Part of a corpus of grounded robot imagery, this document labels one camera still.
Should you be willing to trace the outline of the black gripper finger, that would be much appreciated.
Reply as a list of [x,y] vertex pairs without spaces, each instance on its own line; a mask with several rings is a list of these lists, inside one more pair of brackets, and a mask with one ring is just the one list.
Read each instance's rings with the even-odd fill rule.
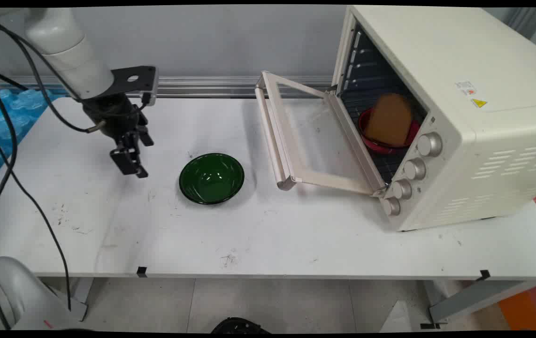
[[138,121],[137,121],[137,133],[139,135],[139,139],[146,147],[150,147],[154,145],[154,141],[152,137],[149,134],[148,130],[148,119],[142,112],[137,112],[138,115]]
[[144,179],[148,177],[148,172],[141,163],[139,139],[139,133],[125,133],[115,139],[116,148],[111,150],[110,157],[123,175],[136,175]]

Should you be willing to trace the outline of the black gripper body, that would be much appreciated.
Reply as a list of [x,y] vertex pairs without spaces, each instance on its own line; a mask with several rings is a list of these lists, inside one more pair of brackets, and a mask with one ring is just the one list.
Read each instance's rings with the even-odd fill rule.
[[150,94],[144,94],[142,105],[131,103],[126,94],[118,93],[103,97],[85,99],[82,107],[86,115],[95,123],[105,122],[100,131],[115,140],[125,133],[137,133],[137,112],[142,112],[150,102]]

